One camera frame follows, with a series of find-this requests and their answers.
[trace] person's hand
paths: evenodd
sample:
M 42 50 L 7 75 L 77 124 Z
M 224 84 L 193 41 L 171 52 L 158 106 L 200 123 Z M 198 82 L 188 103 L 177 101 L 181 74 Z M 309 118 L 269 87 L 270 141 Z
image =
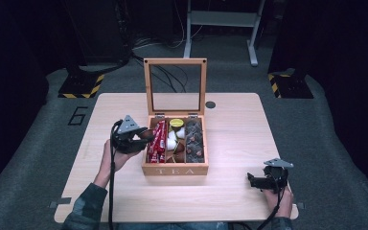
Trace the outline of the person's hand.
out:
M 118 171 L 123 167 L 123 165 L 127 162 L 130 157 L 135 156 L 140 151 L 136 151 L 129 154 L 123 154 L 118 151 L 115 153 L 115 172 Z M 94 184 L 105 188 L 107 183 L 109 182 L 110 178 L 110 140 L 106 140 L 105 144 L 103 145 L 103 159 L 101 161 L 100 170 L 98 171 L 97 176 L 95 177 Z
M 274 207 L 276 207 L 278 202 L 278 195 L 273 194 L 271 190 L 263 190 L 265 195 L 265 199 L 267 200 L 268 208 L 272 211 Z M 292 194 L 291 190 L 286 186 L 284 188 L 284 194 L 282 201 L 280 202 L 280 208 L 276 213 L 277 218 L 290 218 L 291 217 L 291 210 L 292 210 L 292 202 L 294 200 L 294 195 Z

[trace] person's arm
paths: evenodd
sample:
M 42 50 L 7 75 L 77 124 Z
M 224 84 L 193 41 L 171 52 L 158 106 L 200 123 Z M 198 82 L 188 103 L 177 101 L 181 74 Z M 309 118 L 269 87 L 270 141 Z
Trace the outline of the person's arm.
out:
M 115 172 L 123 167 L 125 162 L 140 151 L 122 154 L 115 153 Z M 106 186 L 110 178 L 110 141 L 107 140 L 103 146 L 103 159 L 100 169 L 93 183 L 90 183 L 85 191 L 76 200 L 73 212 L 70 213 L 61 229 L 98 229 L 103 212 L 104 201 L 107 195 Z
M 269 190 L 263 190 L 267 204 L 270 210 L 273 210 L 278 202 L 277 194 L 273 194 Z M 292 230 L 291 210 L 294 196 L 291 190 L 286 186 L 284 188 L 283 198 L 280 202 L 280 208 L 271 221 L 271 230 Z

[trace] wooden box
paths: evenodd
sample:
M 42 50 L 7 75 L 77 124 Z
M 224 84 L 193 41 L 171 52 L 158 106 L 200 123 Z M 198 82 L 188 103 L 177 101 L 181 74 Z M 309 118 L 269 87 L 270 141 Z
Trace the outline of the wooden box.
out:
M 145 58 L 144 69 L 148 125 L 153 129 L 155 140 L 160 140 L 149 143 L 144 150 L 144 175 L 206 175 L 208 151 L 204 108 L 207 59 Z M 178 73 L 185 77 L 179 80 Z M 162 127 L 165 138 L 157 138 L 157 130 L 160 134 Z

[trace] metal stand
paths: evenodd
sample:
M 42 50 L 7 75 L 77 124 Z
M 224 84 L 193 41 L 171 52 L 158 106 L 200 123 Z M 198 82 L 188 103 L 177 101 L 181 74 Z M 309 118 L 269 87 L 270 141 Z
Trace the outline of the metal stand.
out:
M 247 50 L 249 51 L 250 63 L 252 66 L 258 66 L 254 45 L 264 5 L 265 0 L 261 0 L 259 10 L 257 12 L 192 11 L 191 0 L 188 0 L 187 39 L 184 49 L 184 58 L 189 58 L 191 53 L 192 25 L 249 27 L 254 28 L 254 30 L 250 39 L 247 40 Z

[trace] hazard tape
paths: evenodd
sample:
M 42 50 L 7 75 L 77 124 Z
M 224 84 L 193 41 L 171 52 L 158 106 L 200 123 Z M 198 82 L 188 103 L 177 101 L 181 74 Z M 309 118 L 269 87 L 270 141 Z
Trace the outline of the hazard tape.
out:
M 93 98 L 97 94 L 98 90 L 100 90 L 101 83 L 103 82 L 104 75 L 100 75 L 95 82 L 94 87 L 92 88 L 89 94 L 58 94 L 59 98 Z
M 276 75 L 280 77 L 289 77 L 289 75 Z M 276 98 L 282 98 L 282 95 L 279 91 L 279 87 L 277 86 L 276 80 L 274 79 L 274 75 L 269 74 L 268 79 L 270 80 L 271 89 L 273 90 L 274 96 Z

